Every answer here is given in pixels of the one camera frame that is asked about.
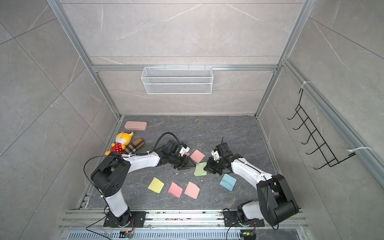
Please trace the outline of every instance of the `white wire basket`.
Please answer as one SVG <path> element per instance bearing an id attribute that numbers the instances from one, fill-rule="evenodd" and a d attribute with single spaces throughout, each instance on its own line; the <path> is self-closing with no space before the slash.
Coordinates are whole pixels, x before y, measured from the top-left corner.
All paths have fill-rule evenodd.
<path id="1" fill-rule="evenodd" d="M 145 67 L 141 80 L 148 94 L 212 93 L 211 67 Z"/>

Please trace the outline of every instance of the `gray marble floor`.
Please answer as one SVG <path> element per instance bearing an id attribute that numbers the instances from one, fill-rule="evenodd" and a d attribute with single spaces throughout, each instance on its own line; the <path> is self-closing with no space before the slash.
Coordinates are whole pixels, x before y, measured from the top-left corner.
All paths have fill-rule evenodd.
<path id="1" fill-rule="evenodd" d="M 243 155 L 250 163 L 266 172 L 275 173 L 253 116 L 126 116 L 121 132 L 126 131 L 126 121 L 148 122 L 147 130 L 134 131 L 133 139 L 140 137 L 146 141 L 141 152 L 151 149 L 162 133 L 170 131 L 191 148 L 190 153 L 198 149 L 206 156 L 203 161 L 207 161 L 211 150 L 224 137 L 233 153 Z M 158 146 L 165 144 L 171 137 L 164 136 Z M 256 189 L 238 175 L 231 174 L 237 182 L 230 192 L 219 184 L 223 176 L 208 174 L 196 177 L 193 173 L 194 169 L 175 170 L 170 164 L 144 168 L 128 174 L 121 190 L 131 209 L 236 208 L 243 202 L 258 199 Z M 160 194 L 147 189 L 154 177 L 164 183 Z M 197 199 L 184 193 L 181 198 L 176 198 L 168 193 L 172 182 L 185 190 L 189 181 L 200 187 Z M 104 206 L 105 201 L 100 198 L 100 194 L 92 191 L 87 207 Z"/>

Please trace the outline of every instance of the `vent grille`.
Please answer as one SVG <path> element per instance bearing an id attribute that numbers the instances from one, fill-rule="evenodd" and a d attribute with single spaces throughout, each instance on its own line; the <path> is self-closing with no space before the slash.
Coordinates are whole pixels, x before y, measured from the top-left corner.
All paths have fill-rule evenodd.
<path id="1" fill-rule="evenodd" d="M 225 239 L 227 230 L 135 230 L 133 238 L 131 240 L 175 240 L 175 239 L 199 239 L 199 240 L 210 240 L 210 239 Z M 125 239 L 119 238 L 120 231 L 112 231 L 109 238 L 113 240 Z M 71 230 L 68 240 L 99 240 L 106 239 L 95 233 L 86 230 Z M 228 239 L 240 239 L 240 230 L 234 229 L 228 232 Z"/>

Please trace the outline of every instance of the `green sticky note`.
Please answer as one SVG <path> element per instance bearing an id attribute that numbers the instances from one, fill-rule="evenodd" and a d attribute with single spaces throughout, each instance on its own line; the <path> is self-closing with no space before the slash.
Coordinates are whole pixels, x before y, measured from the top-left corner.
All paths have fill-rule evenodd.
<path id="1" fill-rule="evenodd" d="M 207 165 L 207 162 L 201 162 L 196 164 L 195 168 L 195 176 L 205 176 L 207 175 L 207 171 L 204 171 L 204 167 Z"/>
<path id="2" fill-rule="evenodd" d="M 154 192 L 160 193 L 161 190 L 163 189 L 163 186 L 164 186 L 164 183 L 154 177 L 151 184 L 148 186 L 148 189 Z"/>

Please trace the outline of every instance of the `blue sticky note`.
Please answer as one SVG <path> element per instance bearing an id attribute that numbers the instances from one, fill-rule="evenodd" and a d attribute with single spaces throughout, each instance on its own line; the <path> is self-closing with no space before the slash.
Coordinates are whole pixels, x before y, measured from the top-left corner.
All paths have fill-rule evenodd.
<path id="1" fill-rule="evenodd" d="M 223 179 L 220 182 L 220 185 L 228 189 L 229 191 L 232 191 L 233 187 L 235 186 L 237 179 L 234 177 L 229 176 L 228 174 L 224 174 Z"/>

